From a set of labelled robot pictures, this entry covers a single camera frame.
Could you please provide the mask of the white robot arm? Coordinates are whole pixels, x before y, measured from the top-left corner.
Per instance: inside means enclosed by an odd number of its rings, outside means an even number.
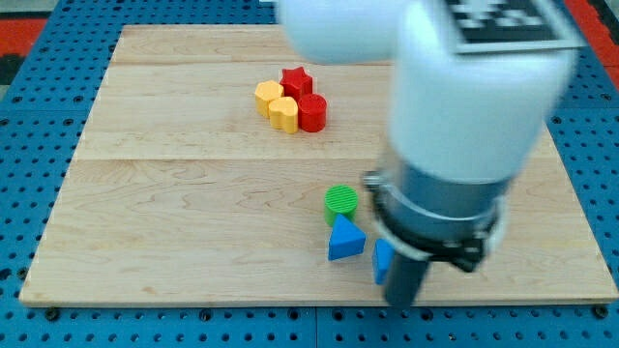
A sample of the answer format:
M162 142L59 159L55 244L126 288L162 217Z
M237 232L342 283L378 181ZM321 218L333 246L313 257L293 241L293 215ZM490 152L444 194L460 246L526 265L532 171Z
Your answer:
M364 183L402 256L476 269L505 192L570 81L582 41L551 1L295 1L293 49L326 65L394 64L385 149Z

